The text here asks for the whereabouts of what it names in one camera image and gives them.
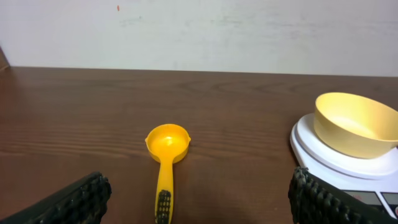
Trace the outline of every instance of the brown wooden surface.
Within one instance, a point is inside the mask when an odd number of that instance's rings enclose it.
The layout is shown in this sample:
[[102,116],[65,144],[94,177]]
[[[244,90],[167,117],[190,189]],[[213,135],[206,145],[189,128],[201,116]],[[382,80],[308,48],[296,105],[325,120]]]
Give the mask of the brown wooden surface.
[[192,137],[174,166],[173,223],[292,223],[289,146],[328,91],[398,108],[398,78],[13,68],[0,73],[0,218],[99,170],[103,223],[154,223],[159,165],[144,139],[176,123]]

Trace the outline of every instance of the white kitchen scale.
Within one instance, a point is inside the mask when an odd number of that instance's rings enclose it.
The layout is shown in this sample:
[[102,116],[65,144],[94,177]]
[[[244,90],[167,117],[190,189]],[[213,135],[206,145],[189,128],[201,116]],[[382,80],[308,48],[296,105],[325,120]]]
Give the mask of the white kitchen scale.
[[290,135],[300,166],[356,199],[398,218],[398,149],[375,159],[347,156],[317,137],[313,120],[313,113],[305,115]]

